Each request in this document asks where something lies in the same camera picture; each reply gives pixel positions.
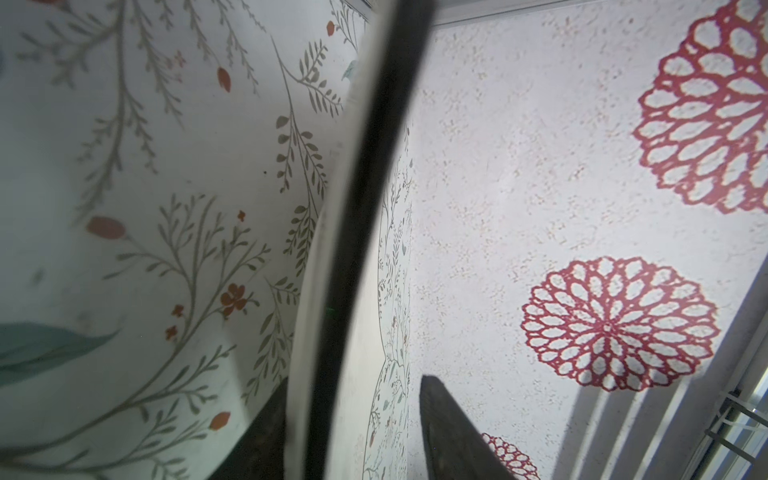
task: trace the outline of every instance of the red circular floral pattern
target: red circular floral pattern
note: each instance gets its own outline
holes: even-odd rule
[[[512,473],[515,480],[540,480],[538,470],[531,463],[531,459],[518,450],[516,446],[487,433],[482,434],[482,439],[491,447],[498,459],[507,466],[507,470]]]
[[[690,375],[713,355],[717,308],[697,283],[641,258],[573,261],[523,306],[538,359],[607,391],[641,391]]]
[[[765,21],[759,0],[695,21],[640,97],[641,164],[686,204],[768,212]]]

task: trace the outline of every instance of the black strip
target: black strip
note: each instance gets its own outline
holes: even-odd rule
[[[304,461],[305,480],[322,480],[325,472],[333,406],[357,285],[435,11],[434,0],[396,1],[395,22],[386,40],[382,66],[374,72],[375,93],[366,112],[366,126],[333,255],[326,304],[333,315],[324,315],[320,328]]]

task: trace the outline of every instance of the floral wallpaper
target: floral wallpaper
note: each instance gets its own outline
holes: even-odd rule
[[[741,354],[723,338],[755,326],[734,317],[768,253],[767,18],[758,0],[630,0],[436,33],[414,108],[412,368],[515,478],[682,473]]]
[[[409,269],[413,156],[406,122],[382,199],[378,244],[378,321],[384,362],[373,392],[366,433],[363,480],[406,477],[410,385]]]
[[[365,22],[0,7],[3,478],[206,478],[287,374]]]

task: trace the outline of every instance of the teal leaf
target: teal leaf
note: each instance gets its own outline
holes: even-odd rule
[[[0,387],[21,382],[74,360],[108,342],[67,329],[32,322],[0,325]]]
[[[352,80],[352,74],[355,73],[355,66],[357,66],[357,60],[352,60],[349,63],[349,67],[346,68],[346,71],[344,72],[344,75],[342,75],[341,79],[348,78],[349,80]]]

